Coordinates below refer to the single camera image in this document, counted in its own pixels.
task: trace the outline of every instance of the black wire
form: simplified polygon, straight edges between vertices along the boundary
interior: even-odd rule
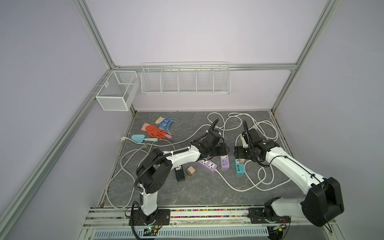
[[[326,228],[326,229],[328,229],[328,231],[329,231],[329,233],[330,234],[332,234],[333,233],[333,231],[332,231],[332,228],[331,228],[331,226],[329,225],[329,222],[327,221],[327,224],[328,224],[328,227],[326,226],[326,225],[324,225],[324,227]]]
[[[248,147],[251,149],[253,147],[253,144],[251,143],[251,137],[249,136],[249,132],[248,132],[248,124],[247,124],[247,121],[243,120],[243,127],[244,127],[244,131],[245,131],[245,135],[247,137],[247,140],[248,140]]]
[[[253,162],[257,162],[257,163],[258,163],[260,166],[262,166],[262,167],[269,167],[269,164],[266,165],[266,164],[264,164],[264,163],[261,163],[261,162],[259,161],[259,159],[257,159],[257,157],[255,156],[255,154],[254,154],[253,152],[251,152],[251,153],[252,153],[253,157],[255,158],[255,161],[252,160],[252,159],[251,159],[251,161],[253,161]]]
[[[199,138],[193,140],[192,142],[196,142],[196,141],[202,139],[203,137],[205,137],[206,135],[208,135],[208,133],[209,133],[211,130],[213,130],[213,129],[215,128],[215,126],[216,126],[217,123],[218,123],[218,119],[216,119],[216,120],[211,124],[211,126],[208,128],[208,131],[207,131],[203,136],[201,136],[201,137],[199,137]]]
[[[137,201],[134,201],[133,204],[132,204],[132,207],[131,207],[131,215],[132,215],[132,213],[133,213],[133,208],[134,208],[135,204],[137,205],[137,207],[140,208],[140,204],[139,204]],[[135,236],[135,238],[136,238],[137,240],[142,240],[142,239],[137,235],[135,229],[133,228],[133,218],[131,219],[131,228],[132,228],[132,233],[133,233],[133,235]]]
[[[187,152],[189,150],[189,148],[184,148],[184,149],[180,149],[180,150],[176,150],[173,152],[173,154],[178,154],[178,153],[182,153],[182,152]],[[140,187],[138,187],[137,185],[139,184],[140,182],[140,179],[144,176],[144,174],[149,170],[151,169],[151,167],[153,167],[153,165],[157,164],[161,159],[163,158],[166,158],[166,157],[169,157],[169,156],[172,156],[172,153],[167,153],[167,154],[163,154],[161,155],[160,157],[157,157],[155,158],[151,164],[146,168],[144,169],[144,171],[140,174],[140,176],[137,177],[137,179],[135,180],[135,182],[133,183],[133,187],[139,191],[142,191],[142,189]]]
[[[278,156],[275,156],[274,158],[272,158],[272,160],[270,161],[270,163],[268,164],[268,167],[269,165],[271,165],[272,161],[277,158],[277,157],[284,157],[284,158],[288,158],[289,160],[291,160],[292,162],[294,162],[297,166],[301,167],[302,169],[304,169],[304,171],[306,171],[309,175],[311,175],[311,177],[314,177],[317,181],[319,181],[319,183],[321,183],[321,181],[315,176],[315,174],[311,174],[310,172],[308,172],[305,168],[303,168],[300,164],[298,164],[297,162],[295,162],[294,160],[290,159],[288,156],[283,156],[283,155],[278,155]]]
[[[271,165],[272,161],[273,161],[275,158],[277,158],[277,157],[288,158],[287,156],[283,156],[283,155],[274,156],[274,157],[272,158],[272,160],[269,162],[268,166]]]
[[[291,219],[292,217],[289,217],[289,224],[288,224],[288,228],[287,228],[287,231],[285,232],[285,235],[280,239],[280,240],[283,240],[285,238],[285,236],[287,236],[287,233],[288,233],[288,230],[289,230],[289,227],[291,226]]]
[[[131,216],[127,216],[127,210],[128,210],[129,208],[127,208],[126,210],[125,210],[125,212],[124,212],[124,215],[127,217],[127,218],[131,218]]]

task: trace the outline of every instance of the blue power strip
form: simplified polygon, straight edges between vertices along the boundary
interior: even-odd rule
[[[236,173],[237,175],[243,175],[245,173],[245,168],[243,163],[239,163],[238,159],[235,159]]]

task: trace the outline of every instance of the white mesh basket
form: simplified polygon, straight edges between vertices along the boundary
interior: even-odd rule
[[[129,111],[139,88],[135,71],[112,71],[96,95],[106,111]]]
[[[141,73],[144,94],[230,93],[229,65],[144,68]]]

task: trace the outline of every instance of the blue dotted glove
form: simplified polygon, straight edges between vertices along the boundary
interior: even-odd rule
[[[156,120],[156,123],[159,124],[159,129],[167,131],[169,135],[173,135],[173,133],[169,130],[169,126],[172,122],[177,122],[178,120],[175,118],[162,118],[159,117]]]

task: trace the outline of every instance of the purple power strip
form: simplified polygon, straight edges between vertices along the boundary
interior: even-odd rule
[[[201,165],[203,165],[204,167],[206,167],[208,170],[210,170],[212,172],[215,172],[215,170],[217,168],[216,164],[214,164],[213,162],[211,162],[207,159],[200,160],[200,161],[198,161],[198,163],[200,163]]]
[[[221,160],[221,169],[222,170],[228,170],[229,169],[228,155],[220,156],[220,160]]]

